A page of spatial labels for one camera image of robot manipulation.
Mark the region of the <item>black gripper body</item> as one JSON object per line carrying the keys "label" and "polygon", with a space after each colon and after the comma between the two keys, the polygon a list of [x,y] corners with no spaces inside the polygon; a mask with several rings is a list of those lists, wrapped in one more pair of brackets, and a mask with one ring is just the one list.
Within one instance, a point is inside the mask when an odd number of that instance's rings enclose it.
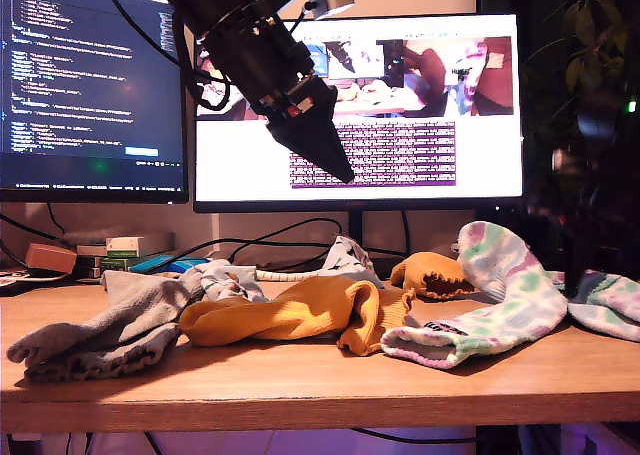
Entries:
{"label": "black gripper body", "polygon": [[224,47],[233,82],[225,121],[265,119],[273,126],[330,126],[337,91],[314,74],[302,42],[240,41]]}

